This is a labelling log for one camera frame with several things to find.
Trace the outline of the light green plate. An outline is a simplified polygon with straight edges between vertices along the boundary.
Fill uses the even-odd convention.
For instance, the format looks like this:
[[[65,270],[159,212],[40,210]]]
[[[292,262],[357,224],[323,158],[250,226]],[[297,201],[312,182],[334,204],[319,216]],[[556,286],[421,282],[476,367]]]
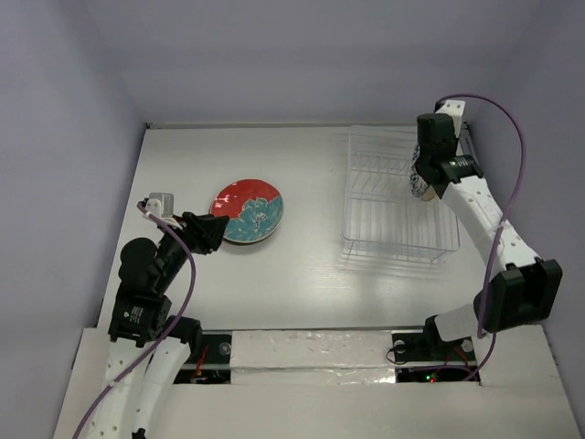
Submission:
[[[272,234],[273,232],[261,234],[256,232],[244,233],[238,230],[230,230],[224,234],[223,239],[234,245],[251,245],[270,238]]]

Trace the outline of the red and teal plate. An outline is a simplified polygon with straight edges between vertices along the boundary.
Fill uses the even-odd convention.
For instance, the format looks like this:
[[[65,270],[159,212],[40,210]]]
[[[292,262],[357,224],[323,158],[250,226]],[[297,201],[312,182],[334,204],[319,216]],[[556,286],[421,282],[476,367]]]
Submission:
[[[276,187],[261,179],[248,178],[224,187],[212,201],[209,212],[229,216],[225,233],[230,230],[274,233],[282,221],[284,203]]]

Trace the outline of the blue white patterned plate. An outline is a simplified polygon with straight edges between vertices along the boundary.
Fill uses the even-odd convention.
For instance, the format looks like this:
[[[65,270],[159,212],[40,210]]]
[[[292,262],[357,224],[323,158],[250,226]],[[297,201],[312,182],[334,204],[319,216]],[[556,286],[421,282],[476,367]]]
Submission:
[[[429,189],[429,184],[420,176],[416,163],[420,157],[420,146],[415,145],[415,149],[411,158],[409,184],[410,192],[413,197],[423,199],[424,194]]]

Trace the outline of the yellow brown plate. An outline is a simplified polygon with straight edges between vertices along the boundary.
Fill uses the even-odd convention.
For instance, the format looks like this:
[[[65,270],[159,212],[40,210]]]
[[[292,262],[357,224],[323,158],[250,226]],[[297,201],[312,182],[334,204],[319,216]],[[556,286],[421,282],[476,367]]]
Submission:
[[[433,187],[428,187],[427,190],[422,194],[420,199],[422,201],[428,202],[433,200],[436,197],[436,193]]]

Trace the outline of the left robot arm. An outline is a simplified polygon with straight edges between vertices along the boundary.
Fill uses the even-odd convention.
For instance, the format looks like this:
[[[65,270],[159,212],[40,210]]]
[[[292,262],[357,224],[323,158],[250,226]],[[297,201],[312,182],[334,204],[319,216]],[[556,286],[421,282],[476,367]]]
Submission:
[[[79,421],[76,438],[151,437],[179,370],[205,352],[200,322],[184,315],[184,305],[171,315],[165,293],[184,265],[196,280],[195,255],[218,250],[229,218],[166,215],[154,198],[137,208],[163,237],[136,238],[122,248],[103,389]]]

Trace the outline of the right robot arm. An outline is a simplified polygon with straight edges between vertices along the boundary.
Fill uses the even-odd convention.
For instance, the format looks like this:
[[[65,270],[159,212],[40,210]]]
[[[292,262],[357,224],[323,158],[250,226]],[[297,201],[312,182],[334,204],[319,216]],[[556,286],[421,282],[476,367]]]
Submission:
[[[485,263],[484,284],[468,304],[429,317],[422,351],[440,359],[454,342],[477,334],[540,323],[551,314],[563,271],[542,259],[500,209],[470,155],[457,152],[454,118],[445,112],[417,118],[417,175],[463,224]]]

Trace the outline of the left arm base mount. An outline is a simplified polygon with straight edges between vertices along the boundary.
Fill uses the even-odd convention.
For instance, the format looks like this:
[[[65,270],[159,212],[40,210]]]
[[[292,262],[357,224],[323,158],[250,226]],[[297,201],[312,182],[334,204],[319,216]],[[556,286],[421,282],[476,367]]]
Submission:
[[[202,347],[177,373],[174,384],[230,384],[231,332],[204,332]]]

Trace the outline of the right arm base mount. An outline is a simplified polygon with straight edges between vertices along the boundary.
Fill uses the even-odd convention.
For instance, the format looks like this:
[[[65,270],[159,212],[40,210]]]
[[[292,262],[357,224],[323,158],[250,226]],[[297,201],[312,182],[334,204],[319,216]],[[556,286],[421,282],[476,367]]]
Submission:
[[[434,320],[432,316],[422,327],[391,331],[385,358],[394,366],[396,383],[480,382],[472,340],[442,340]]]

